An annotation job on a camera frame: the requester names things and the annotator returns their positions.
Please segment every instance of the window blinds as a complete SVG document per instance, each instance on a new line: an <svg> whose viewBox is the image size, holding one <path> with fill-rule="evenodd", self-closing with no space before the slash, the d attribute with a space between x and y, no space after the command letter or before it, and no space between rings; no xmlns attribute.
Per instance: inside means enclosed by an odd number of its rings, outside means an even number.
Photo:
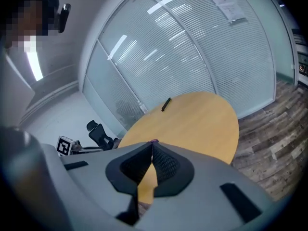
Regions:
<svg viewBox="0 0 308 231"><path fill-rule="evenodd" d="M269 44L246 0L235 0L246 19L229 23L212 0L166 3L202 48L220 96L244 117L273 101L275 72Z"/></svg>
<svg viewBox="0 0 308 231"><path fill-rule="evenodd" d="M126 0L99 41L149 110L187 92L214 92L187 32L154 0Z"/></svg>
<svg viewBox="0 0 308 231"><path fill-rule="evenodd" d="M98 43L93 49L86 76L101 100L126 130L143 116L137 99Z"/></svg>

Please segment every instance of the laminate flooring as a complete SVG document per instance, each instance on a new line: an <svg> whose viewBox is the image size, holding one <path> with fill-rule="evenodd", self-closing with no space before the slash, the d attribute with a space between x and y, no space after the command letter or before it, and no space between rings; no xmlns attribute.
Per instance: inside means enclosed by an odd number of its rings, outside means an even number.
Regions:
<svg viewBox="0 0 308 231"><path fill-rule="evenodd" d="M308 158L308 89L277 80L276 100L240 119L239 129L231 165L274 200L290 194ZM141 216L149 206L139 203Z"/></svg>

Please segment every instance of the round wooden table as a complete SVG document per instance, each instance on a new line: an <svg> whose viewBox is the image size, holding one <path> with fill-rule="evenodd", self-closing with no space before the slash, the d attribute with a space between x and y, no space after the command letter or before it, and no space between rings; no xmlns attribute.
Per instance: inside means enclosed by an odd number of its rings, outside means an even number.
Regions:
<svg viewBox="0 0 308 231"><path fill-rule="evenodd" d="M158 139L160 142L216 157L231 163L238 143L239 125L231 105L209 92L192 92L172 98L144 115L124 136L119 148ZM138 200L153 202L156 171L150 166L138 186Z"/></svg>

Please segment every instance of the black chair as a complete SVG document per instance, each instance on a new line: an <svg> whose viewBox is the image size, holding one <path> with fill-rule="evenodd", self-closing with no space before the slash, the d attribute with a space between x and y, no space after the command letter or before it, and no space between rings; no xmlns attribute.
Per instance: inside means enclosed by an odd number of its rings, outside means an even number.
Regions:
<svg viewBox="0 0 308 231"><path fill-rule="evenodd" d="M92 120L87 124L87 130L90 132L89 137L94 140L94 142L98 146L102 147L104 151L117 148L117 146L115 146L115 142L117 142L119 139L115 138L113 140L112 138L107 136L101 124L98 124L94 120Z"/></svg>

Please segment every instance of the paper notice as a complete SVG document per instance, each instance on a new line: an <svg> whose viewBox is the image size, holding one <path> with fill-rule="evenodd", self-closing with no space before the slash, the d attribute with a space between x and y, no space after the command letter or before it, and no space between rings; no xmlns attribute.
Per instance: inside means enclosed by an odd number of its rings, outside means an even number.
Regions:
<svg viewBox="0 0 308 231"><path fill-rule="evenodd" d="M245 14L235 0L212 0L224 13L229 22L245 18Z"/></svg>
<svg viewBox="0 0 308 231"><path fill-rule="evenodd" d="M221 11L225 14L225 16L230 22L245 18L244 12L236 2L222 4L218 7L221 9Z"/></svg>

